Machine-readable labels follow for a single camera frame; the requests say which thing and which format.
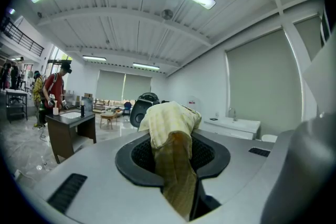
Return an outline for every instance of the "faucet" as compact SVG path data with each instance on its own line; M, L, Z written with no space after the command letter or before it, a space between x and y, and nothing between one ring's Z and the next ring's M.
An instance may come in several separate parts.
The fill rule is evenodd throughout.
M236 110L234 108L229 108L229 114L228 116L230 117L230 111L233 110L233 121L237 121L237 116L236 116Z

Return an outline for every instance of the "white floor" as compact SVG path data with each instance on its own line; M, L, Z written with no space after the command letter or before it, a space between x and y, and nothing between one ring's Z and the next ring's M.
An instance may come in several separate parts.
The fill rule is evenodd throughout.
M113 120L111 130L111 125L107 126L105 119L102 120L101 128L99 127L100 114L96 114L97 143L136 132L137 129L128 119L129 117L125 116L118 118L117 122ZM31 188L58 165L52 153L48 127L33 128L34 123L34 116L28 117L28 121L17 120L11 124L2 117L0 123L1 151L9 171L13 174L19 169L25 176L21 176L18 183ZM89 140L80 149L92 144L93 141Z

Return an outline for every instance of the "sink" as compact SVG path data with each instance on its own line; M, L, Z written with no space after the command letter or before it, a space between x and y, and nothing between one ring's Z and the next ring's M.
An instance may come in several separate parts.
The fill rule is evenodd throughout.
M255 139L257 131L260 127L260 121L249 121L237 119L234 121L233 118L223 118L218 121L205 120L204 122L212 125L220 126L219 131L229 133L232 136L245 138L245 139Z
M68 119L74 119L74 118L80 117L80 113L79 112L69 112L69 113L60 114L60 116L68 118Z

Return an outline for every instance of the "railing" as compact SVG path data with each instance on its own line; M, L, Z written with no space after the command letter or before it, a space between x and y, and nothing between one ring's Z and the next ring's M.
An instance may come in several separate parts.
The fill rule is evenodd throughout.
M41 56L44 48L38 43L33 41L27 35L25 35L21 30L19 30L8 17L4 17L0 25L1 32L3 32L7 37L16 41L18 44L31 51L32 53Z

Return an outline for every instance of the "yellow towel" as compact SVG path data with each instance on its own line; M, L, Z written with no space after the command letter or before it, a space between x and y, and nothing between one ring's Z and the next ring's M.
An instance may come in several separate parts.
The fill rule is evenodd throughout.
M190 134L201 118L197 111L169 102L149 108L139 128L150 131L155 173L164 179L163 195L182 217L189 215L194 198Z

